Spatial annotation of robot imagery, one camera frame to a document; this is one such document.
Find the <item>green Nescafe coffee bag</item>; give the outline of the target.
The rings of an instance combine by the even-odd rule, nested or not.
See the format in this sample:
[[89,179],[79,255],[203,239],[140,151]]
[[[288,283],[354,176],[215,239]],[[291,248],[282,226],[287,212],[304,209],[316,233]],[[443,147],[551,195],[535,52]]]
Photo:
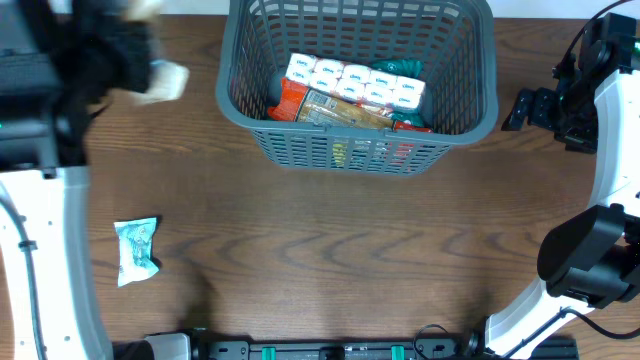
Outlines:
[[[371,68],[393,75],[417,79],[423,70],[423,63],[416,59],[384,59],[373,62]],[[391,113],[391,119],[414,127],[425,127],[424,120],[417,112],[409,113],[394,110]]]

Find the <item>colourful tissue pack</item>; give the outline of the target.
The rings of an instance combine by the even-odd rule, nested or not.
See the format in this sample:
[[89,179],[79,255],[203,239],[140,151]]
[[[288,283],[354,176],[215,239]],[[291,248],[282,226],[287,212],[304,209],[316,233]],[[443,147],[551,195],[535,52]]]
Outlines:
[[371,66],[293,53],[285,78],[339,99],[402,112],[418,112],[426,84]]

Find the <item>orange pasta packet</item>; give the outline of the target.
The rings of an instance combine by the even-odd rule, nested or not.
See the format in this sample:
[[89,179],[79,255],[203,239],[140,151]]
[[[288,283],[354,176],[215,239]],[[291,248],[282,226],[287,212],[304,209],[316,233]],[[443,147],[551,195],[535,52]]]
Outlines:
[[268,116],[275,121],[432,133],[432,130],[418,119],[417,114],[395,112],[385,107],[352,104],[288,79],[283,79],[281,85],[279,104],[267,109]]

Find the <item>white paper pouch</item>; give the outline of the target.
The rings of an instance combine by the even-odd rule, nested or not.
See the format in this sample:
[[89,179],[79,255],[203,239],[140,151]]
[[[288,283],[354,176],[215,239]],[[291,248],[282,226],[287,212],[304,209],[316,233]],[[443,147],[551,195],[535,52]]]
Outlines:
[[147,43],[151,50],[151,81],[144,93],[131,92],[131,98],[137,106],[179,99],[189,79],[186,67],[165,57],[164,47],[157,35],[163,5],[164,0],[127,0],[124,7],[127,21],[142,22],[150,30]]

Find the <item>small teal sachet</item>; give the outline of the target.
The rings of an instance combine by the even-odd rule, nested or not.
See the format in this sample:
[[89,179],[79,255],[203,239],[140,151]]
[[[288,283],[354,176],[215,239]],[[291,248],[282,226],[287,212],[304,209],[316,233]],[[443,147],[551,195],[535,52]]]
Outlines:
[[114,223],[119,238],[118,287],[147,280],[159,271],[152,257],[157,220],[150,217]]

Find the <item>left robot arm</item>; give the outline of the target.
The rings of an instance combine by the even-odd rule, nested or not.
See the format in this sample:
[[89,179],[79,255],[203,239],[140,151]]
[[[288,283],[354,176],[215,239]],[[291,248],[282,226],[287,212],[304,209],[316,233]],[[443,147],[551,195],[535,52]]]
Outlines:
[[110,341],[87,230],[84,136],[112,89],[145,92],[150,30],[123,1],[1,5],[1,251],[18,359],[149,359],[143,340]]

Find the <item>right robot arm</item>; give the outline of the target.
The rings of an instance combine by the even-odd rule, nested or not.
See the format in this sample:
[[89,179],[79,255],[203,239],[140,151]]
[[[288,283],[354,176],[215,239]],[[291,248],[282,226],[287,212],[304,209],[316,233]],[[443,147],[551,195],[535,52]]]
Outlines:
[[555,89],[523,89],[504,121],[553,133],[567,150],[597,157],[587,208],[552,229],[537,276],[504,310],[471,332],[464,355],[528,359],[574,319],[617,340],[589,319],[594,310],[639,294],[639,37],[637,21],[606,7],[572,40],[552,74]]

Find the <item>grey plastic basket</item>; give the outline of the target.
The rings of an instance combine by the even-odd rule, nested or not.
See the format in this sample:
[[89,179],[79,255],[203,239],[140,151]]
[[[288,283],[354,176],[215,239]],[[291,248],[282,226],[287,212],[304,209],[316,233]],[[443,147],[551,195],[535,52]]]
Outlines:
[[[422,64],[425,132],[322,127],[268,117],[290,57]],[[454,146],[476,143],[498,117],[494,19],[484,1],[237,0],[216,87],[224,116],[285,167],[417,175]]]

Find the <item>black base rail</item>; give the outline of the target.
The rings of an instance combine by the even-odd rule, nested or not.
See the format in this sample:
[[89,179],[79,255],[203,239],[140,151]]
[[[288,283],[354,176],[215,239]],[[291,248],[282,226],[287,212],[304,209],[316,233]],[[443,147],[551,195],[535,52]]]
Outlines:
[[219,337],[205,328],[156,333],[112,344],[115,359],[190,360],[418,360],[492,359],[470,353],[455,335],[363,341],[255,342],[248,337]]

